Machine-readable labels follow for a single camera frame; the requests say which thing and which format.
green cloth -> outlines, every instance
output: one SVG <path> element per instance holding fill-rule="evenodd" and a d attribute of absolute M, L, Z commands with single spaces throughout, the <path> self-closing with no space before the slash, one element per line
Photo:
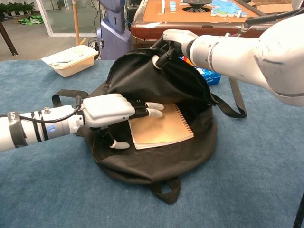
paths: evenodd
<path fill-rule="evenodd" d="M 30 16 L 28 18 L 21 18 L 18 21 L 22 25 L 34 25 L 34 24 L 42 24 L 43 19 L 41 15 Z"/>

beige plastic box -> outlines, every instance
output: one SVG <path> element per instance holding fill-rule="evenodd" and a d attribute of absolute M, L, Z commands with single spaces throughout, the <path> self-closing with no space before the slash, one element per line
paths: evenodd
<path fill-rule="evenodd" d="M 93 48 L 78 45 L 41 60 L 50 65 L 62 77 L 69 77 L 93 66 L 96 55 L 98 55 L 98 51 Z"/>

robotic hand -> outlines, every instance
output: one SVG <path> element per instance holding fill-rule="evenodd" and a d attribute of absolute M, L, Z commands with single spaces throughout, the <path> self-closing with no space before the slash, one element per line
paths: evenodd
<path fill-rule="evenodd" d="M 121 94 L 108 94 L 86 98 L 82 103 L 78 97 L 76 109 L 66 105 L 25 114 L 10 112 L 0 115 L 0 152 L 73 134 L 82 126 L 98 130 L 111 148 L 125 149 L 130 145 L 117 142 L 108 126 L 144 116 L 162 117 L 162 109 L 158 103 L 128 101 Z"/>
<path fill-rule="evenodd" d="M 260 86 L 287 105 L 304 106 L 304 14 L 284 19 L 259 38 L 197 36 L 190 31 L 164 31 L 155 47 L 169 46 L 154 66 L 161 69 L 174 53 L 224 76 Z"/>

white wall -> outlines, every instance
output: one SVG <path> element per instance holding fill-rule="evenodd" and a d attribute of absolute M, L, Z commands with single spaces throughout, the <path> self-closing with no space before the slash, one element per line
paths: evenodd
<path fill-rule="evenodd" d="M 31 3 L 31 2 L 33 2 L 33 3 L 35 3 L 35 10 L 39 10 L 39 9 L 38 9 L 38 5 L 37 5 L 37 3 L 36 3 L 36 0 L 0 0 L 0 3 L 4 3 L 4 4 L 9 4 L 9 2 L 11 2 L 11 3 L 14 3 L 14 2 L 21 2 L 22 4 L 23 4 L 24 2 L 26 2 L 26 3 Z"/>

notebook spiral binding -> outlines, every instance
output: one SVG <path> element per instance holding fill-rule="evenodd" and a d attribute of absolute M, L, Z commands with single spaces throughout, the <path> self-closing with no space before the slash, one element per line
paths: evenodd
<path fill-rule="evenodd" d="M 191 128 L 189 127 L 187 121 L 185 120 L 185 117 L 183 116 L 183 114 L 181 113 L 180 109 L 178 108 L 178 106 L 176 104 L 174 104 L 174 108 L 177 111 L 177 113 L 180 116 L 180 119 L 182 120 L 182 122 L 184 123 L 184 125 L 186 126 L 187 130 L 193 134 L 193 131 L 191 130 Z"/>

